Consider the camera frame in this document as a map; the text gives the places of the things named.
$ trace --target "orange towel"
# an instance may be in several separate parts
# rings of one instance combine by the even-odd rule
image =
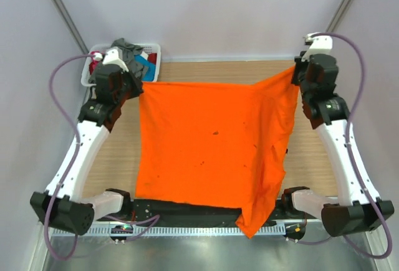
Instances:
[[[254,85],[145,82],[136,198],[241,208],[252,237],[274,209],[298,88],[288,69]]]

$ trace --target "white basket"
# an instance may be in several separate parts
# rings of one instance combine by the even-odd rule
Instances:
[[[156,53],[155,76],[154,80],[152,81],[156,82],[158,80],[158,75],[160,73],[160,67],[161,67],[161,46],[158,44],[135,44],[135,45],[142,46],[144,48],[144,52],[146,52],[147,54]],[[94,45],[90,49],[90,52],[93,51],[105,52],[109,48],[111,48],[110,44],[98,44]],[[85,65],[83,66],[82,78],[80,79],[82,85],[86,87],[95,85],[93,83],[89,83],[89,78],[90,78],[89,65],[91,61],[92,61],[91,58],[86,58]]]

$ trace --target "gray floor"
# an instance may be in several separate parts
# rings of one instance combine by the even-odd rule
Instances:
[[[327,237],[320,223],[307,225],[306,241]],[[352,239],[369,249],[365,235]],[[319,246],[286,242],[281,237],[175,237],[147,238],[125,245],[105,245],[108,238],[81,238],[76,255],[83,259],[58,262],[47,256],[44,270],[376,270],[373,260],[358,255],[343,238]],[[67,253],[72,240],[57,237],[53,244]]]

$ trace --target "robotic arm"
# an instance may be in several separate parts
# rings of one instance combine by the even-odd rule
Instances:
[[[322,220],[326,231],[332,236],[372,231],[381,223],[367,199],[353,171],[346,149],[345,128],[349,110],[343,98],[334,93],[338,67],[329,36],[305,37],[310,45],[295,58],[296,67],[292,83],[300,86],[303,111],[312,128],[322,140],[335,174],[338,199],[319,196],[309,188],[298,187],[284,191],[282,200],[287,207],[309,213]],[[358,151],[353,129],[350,129],[352,151],[360,174],[373,201],[385,220],[394,212],[391,201],[382,201],[366,172]]]
[[[60,187],[50,215],[50,226],[78,235],[84,235],[94,220],[108,214],[132,212],[130,195],[118,189],[108,189],[101,195],[82,199],[84,183],[94,159],[121,115],[121,107],[129,98],[143,92],[142,82],[132,74],[122,60],[122,51],[112,48],[107,51],[95,70],[96,99],[88,100],[81,108],[77,128],[80,133],[80,151],[74,164]],[[59,185],[77,143],[74,138],[57,174],[44,193],[34,192],[31,206],[39,220],[44,217],[49,200]]]

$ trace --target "wooden tabletop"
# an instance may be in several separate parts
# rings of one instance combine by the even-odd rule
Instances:
[[[292,61],[179,62],[161,65],[159,81],[219,82],[252,84],[292,65]],[[284,163],[286,176],[281,187],[307,186],[325,196],[336,196],[334,174],[324,147],[302,112],[298,101],[296,124]],[[99,151],[86,180],[84,197],[107,188],[134,195],[140,162],[138,98],[127,101],[122,116]]]

